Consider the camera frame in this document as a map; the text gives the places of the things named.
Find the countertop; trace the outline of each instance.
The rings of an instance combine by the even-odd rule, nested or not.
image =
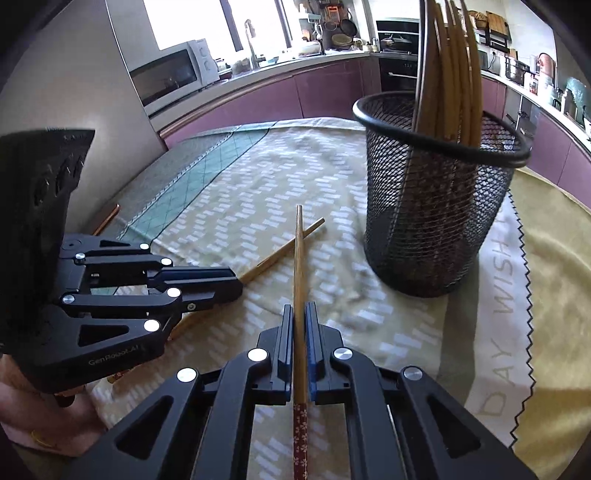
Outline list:
[[[203,105],[207,105],[208,103],[213,102],[217,98],[230,95],[231,93],[248,87],[249,85],[253,85],[254,83],[258,83],[270,79],[274,76],[286,74],[295,70],[309,68],[316,65],[330,63],[333,61],[345,59],[358,59],[369,56],[392,57],[392,54],[370,53],[363,51],[329,51],[326,53],[326,55],[304,57],[302,59],[290,60],[277,65],[271,65],[268,67],[261,68],[260,70],[255,70],[252,72],[241,74],[239,76],[232,78],[231,80],[223,80],[221,82],[214,83],[203,90],[194,92],[191,95],[188,95],[187,97],[166,107],[162,111],[159,111],[154,115],[151,115],[150,121],[152,122],[152,126],[154,127],[154,129],[158,132],[165,128],[167,125],[172,124],[179,118],[187,115],[190,112],[195,111]],[[591,154],[591,141],[589,141],[589,136],[585,133],[585,131],[582,128],[578,126],[578,124],[576,124],[570,118],[563,115],[559,110],[552,107],[551,105],[540,102],[540,98],[537,95],[534,95],[528,89],[521,87],[520,85],[517,85],[516,83],[510,81],[506,77],[495,75],[494,73],[486,72],[484,70],[482,71],[482,76],[484,78],[496,80],[497,82],[503,83],[507,87],[513,89],[523,97],[527,98],[530,102],[532,102],[542,111],[544,111],[550,118],[552,118],[559,125],[561,125],[576,141],[578,141],[578,143],[587,152],[590,152]]]
[[[491,72],[482,71],[482,76],[484,78],[496,80],[497,82],[503,83],[507,85],[509,88],[513,89],[523,97],[527,98],[531,103],[535,106],[539,107],[544,113],[546,113],[551,119],[556,121],[561,127],[563,127],[567,133],[571,135],[581,147],[585,149],[585,151],[591,153],[591,141],[589,141],[589,136],[585,131],[579,127],[579,124],[572,121],[569,117],[563,115],[560,110],[557,110],[552,105],[549,105],[544,102],[540,102],[540,98],[537,95],[531,93],[528,89],[517,85],[515,82],[510,81],[506,77],[502,77],[499,75],[495,75]]]

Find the purple cabinet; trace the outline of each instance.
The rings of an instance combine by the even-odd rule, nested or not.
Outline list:
[[[363,96],[358,62],[341,61],[295,75],[304,118],[353,118],[353,104]]]
[[[538,118],[528,167],[554,184],[559,184],[572,140],[545,115]]]
[[[483,110],[503,117],[505,110],[505,93],[507,87],[502,83],[482,78],[482,108]]]
[[[575,143],[570,145],[558,186],[591,208],[591,158]]]
[[[302,114],[296,81],[288,78],[265,85],[220,105],[181,127],[166,137],[164,142],[168,148],[171,148],[185,138],[214,128],[294,118],[302,118]]]
[[[163,136],[167,147],[199,132],[232,125],[317,116],[352,119],[353,104],[381,90],[379,64],[376,58],[336,61],[253,87]]]

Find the faucet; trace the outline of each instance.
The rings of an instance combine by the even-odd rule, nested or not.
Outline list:
[[[246,29],[246,40],[248,42],[248,46],[251,49],[252,69],[258,70],[261,67],[258,64],[258,61],[256,59],[255,49],[252,47],[252,41],[251,41],[253,38],[256,37],[256,31],[255,31],[255,28],[252,26],[252,21],[250,18],[247,18],[246,21],[244,22],[244,28]]]

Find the cutting board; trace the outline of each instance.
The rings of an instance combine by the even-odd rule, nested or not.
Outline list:
[[[505,25],[505,19],[493,12],[486,12],[486,16],[488,17],[488,27],[497,33],[502,35],[509,35],[507,27]]]

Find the wooden chopstick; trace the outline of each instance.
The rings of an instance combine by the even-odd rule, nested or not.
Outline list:
[[[317,230],[322,224],[324,224],[324,218],[319,218],[316,220],[312,225],[310,225],[306,230],[303,231],[303,238],[309,236],[312,232]],[[295,247],[296,239],[293,238],[289,242],[285,243],[280,249],[273,252],[271,255],[266,257],[263,261],[258,263],[255,267],[251,268],[247,271],[244,275],[239,277],[240,282],[243,285],[247,285],[252,280],[257,278],[257,276],[261,275],[263,272],[268,270],[270,267],[275,265],[280,259],[286,257]],[[214,308],[212,310],[204,310],[200,312],[193,312],[188,315],[185,315],[180,322],[176,324],[176,326],[170,332],[170,340],[176,340],[180,337],[187,329],[191,328],[195,323],[198,321],[203,321],[208,318],[210,315],[217,313],[219,307]],[[109,383],[115,383],[117,380],[122,378],[126,373],[131,370],[127,370],[125,372],[119,372],[116,374],[107,377]]]
[[[460,129],[460,112],[462,111],[462,83],[460,80],[460,54],[458,52],[458,46],[456,42],[456,32],[453,23],[453,14],[450,9],[449,2],[445,1],[445,10],[447,18],[447,36],[449,37],[449,53],[452,58],[452,74],[453,74],[453,86],[454,86],[454,98],[455,103],[453,105],[453,122],[457,125],[459,133]]]
[[[437,126],[438,97],[440,96],[441,71],[439,68],[439,49],[434,23],[434,5],[425,1],[424,27],[424,57],[422,66],[421,90],[417,92],[417,133],[434,137]]]
[[[470,52],[470,74],[472,78],[472,114],[470,116],[470,146],[480,147],[482,139],[482,75],[480,73],[480,56],[472,21],[468,14],[468,8],[464,0],[462,13],[466,22],[466,34],[468,36],[468,50]]]
[[[307,297],[306,250],[303,232],[303,209],[295,209],[294,254],[294,355],[293,355],[293,409],[294,409],[294,480],[307,479],[308,439],[308,368],[306,354],[306,327],[304,306]]]
[[[435,31],[437,34],[437,45],[439,47],[439,57],[441,59],[441,72],[443,84],[443,139],[447,141],[457,141],[457,118],[455,110],[459,99],[456,99],[456,86],[453,80],[452,57],[450,54],[449,41],[447,39],[447,30],[443,23],[443,13],[441,5],[435,4]]]
[[[462,20],[457,12],[456,4],[453,0],[449,2],[449,8],[453,16],[453,33],[458,52],[458,63],[460,66],[460,87],[462,91],[462,118],[460,143],[470,145],[470,122],[472,119],[472,82],[470,80],[470,64],[468,61],[466,37],[462,28]]]

